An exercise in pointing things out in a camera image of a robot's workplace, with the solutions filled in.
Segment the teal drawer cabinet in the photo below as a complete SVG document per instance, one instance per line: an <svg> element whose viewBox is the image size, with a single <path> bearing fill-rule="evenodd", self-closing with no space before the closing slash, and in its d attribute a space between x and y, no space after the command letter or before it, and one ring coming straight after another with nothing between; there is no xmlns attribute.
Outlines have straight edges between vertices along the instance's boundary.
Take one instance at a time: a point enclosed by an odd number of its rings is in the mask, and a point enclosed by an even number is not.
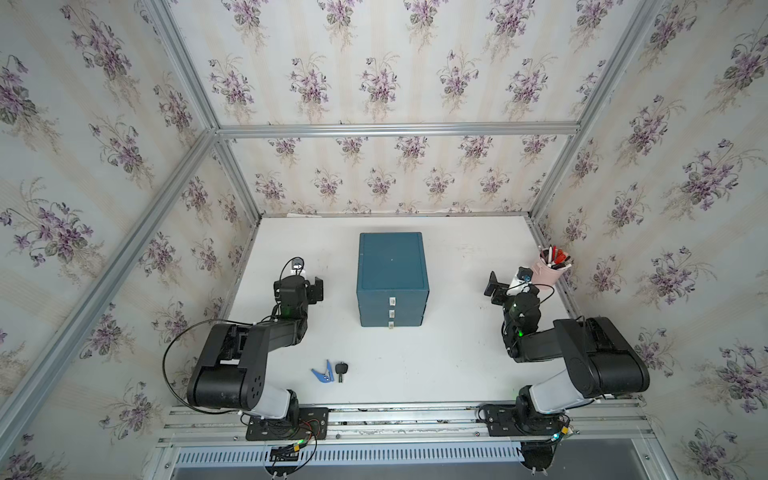
<svg viewBox="0 0 768 480"><path fill-rule="evenodd" d="M362 291L422 290L430 294L420 232L362 233L356 296Z"/></svg>

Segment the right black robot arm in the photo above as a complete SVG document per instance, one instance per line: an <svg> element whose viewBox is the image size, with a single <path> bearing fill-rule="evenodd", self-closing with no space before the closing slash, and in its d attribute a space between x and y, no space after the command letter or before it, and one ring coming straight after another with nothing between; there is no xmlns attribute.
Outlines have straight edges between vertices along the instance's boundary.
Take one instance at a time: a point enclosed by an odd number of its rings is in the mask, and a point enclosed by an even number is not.
<svg viewBox="0 0 768 480"><path fill-rule="evenodd" d="M642 393L650 386L645 362L607 317L555 320L539 328L544 300L530 276L503 283L491 273L484 295L502 308L501 337L517 363L555 359L564 370L536 385L520 389L515 407L524 416L554 415L581 407L604 395Z"/></svg>

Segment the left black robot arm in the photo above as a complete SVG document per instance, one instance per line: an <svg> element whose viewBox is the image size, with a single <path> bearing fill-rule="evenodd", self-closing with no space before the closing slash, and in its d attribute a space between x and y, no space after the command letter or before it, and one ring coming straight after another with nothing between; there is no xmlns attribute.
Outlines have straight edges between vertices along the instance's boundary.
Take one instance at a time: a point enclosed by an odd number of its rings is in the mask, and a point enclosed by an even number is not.
<svg viewBox="0 0 768 480"><path fill-rule="evenodd" d="M292 421L294 392L266 379L268 355L299 344L308 330L308 310L324 299L324 282L291 275L273 284L276 306L256 324L213 326L187 386L196 408L235 410L266 420Z"/></svg>

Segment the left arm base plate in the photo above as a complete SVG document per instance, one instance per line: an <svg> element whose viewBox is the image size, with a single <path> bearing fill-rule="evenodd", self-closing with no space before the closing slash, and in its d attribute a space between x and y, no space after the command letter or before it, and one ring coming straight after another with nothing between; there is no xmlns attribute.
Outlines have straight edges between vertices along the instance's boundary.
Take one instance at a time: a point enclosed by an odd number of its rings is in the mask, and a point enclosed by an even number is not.
<svg viewBox="0 0 768 480"><path fill-rule="evenodd" d="M329 425L328 408L300 407L285 419L252 417L247 424L247 441L324 440Z"/></svg>

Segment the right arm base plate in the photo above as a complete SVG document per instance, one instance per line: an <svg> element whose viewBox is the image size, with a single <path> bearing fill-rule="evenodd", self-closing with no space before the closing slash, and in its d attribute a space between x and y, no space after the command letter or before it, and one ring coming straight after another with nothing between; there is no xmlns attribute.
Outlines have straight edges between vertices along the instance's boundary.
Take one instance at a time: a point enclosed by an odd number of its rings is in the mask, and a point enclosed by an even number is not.
<svg viewBox="0 0 768 480"><path fill-rule="evenodd" d="M477 420L491 437L559 438L570 425L564 413L541 414L527 404L482 404L477 409Z"/></svg>

